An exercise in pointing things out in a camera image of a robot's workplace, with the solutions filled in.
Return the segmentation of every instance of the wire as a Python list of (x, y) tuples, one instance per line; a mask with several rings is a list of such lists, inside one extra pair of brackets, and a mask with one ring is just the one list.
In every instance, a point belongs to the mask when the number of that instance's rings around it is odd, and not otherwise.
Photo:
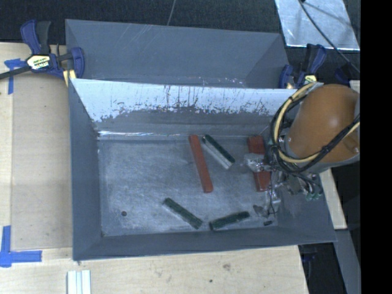
[(177, 1), (177, 0), (173, 0), (173, 5), (171, 6), (171, 11), (170, 11), (169, 19), (167, 20), (166, 26), (169, 26), (170, 21), (172, 20), (172, 16), (173, 16), (173, 12), (174, 12), (174, 6), (176, 5), (176, 1)]
[(304, 12), (305, 12), (305, 14), (306, 14), (306, 16), (308, 17), (308, 19), (312, 22), (312, 24), (314, 25), (314, 27), (318, 30), (318, 32), (324, 37), (324, 39), (331, 45), (331, 47), (332, 48), (334, 48), (335, 49), (335, 51), (340, 55), (340, 56), (342, 56), (342, 58), (354, 69), (354, 70), (356, 70), (358, 73), (361, 73), (361, 71), (356, 67), (356, 66), (354, 66), (352, 63), (351, 63), (351, 61), (345, 56), (345, 55), (343, 55), (343, 53), (341, 53), (340, 51), (339, 51), (339, 49), (337, 49), (337, 47), (332, 43), (332, 41), (330, 41), (330, 39), (322, 32), (322, 30), (317, 26), (317, 24), (315, 23), (315, 21), (313, 20), (313, 18), (309, 15), (309, 13), (307, 12), (307, 10), (305, 9), (305, 7), (303, 6), (303, 3), (302, 3), (302, 1), (301, 0), (298, 0), (298, 2), (299, 2), (299, 4), (300, 4), (300, 6), (301, 6), (301, 8), (304, 10)]

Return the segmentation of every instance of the wooden surface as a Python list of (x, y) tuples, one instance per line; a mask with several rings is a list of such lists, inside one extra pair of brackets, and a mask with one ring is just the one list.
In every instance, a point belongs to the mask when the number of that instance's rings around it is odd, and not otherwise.
[[(17, 58), (18, 53), (26, 52), (28, 48), (23, 44), (0, 43), (0, 70), (5, 71), (2, 65), (5, 59)], [(42, 76), (22, 77), (28, 82), (39, 82)], [(0, 226), (4, 226), (11, 220), (12, 98), (17, 92), (7, 95), (7, 80), (3, 80), (0, 93)], [(344, 228), (346, 224), (330, 171), (322, 178), (334, 226)], [(40, 206), (36, 201), (30, 208), (39, 210)], [(66, 293), (66, 274), (70, 270), (91, 270), (93, 294), (309, 293), (296, 246), (80, 263), (73, 262), (71, 256), (70, 247), (44, 249), (41, 263), (0, 268), (0, 293)]]

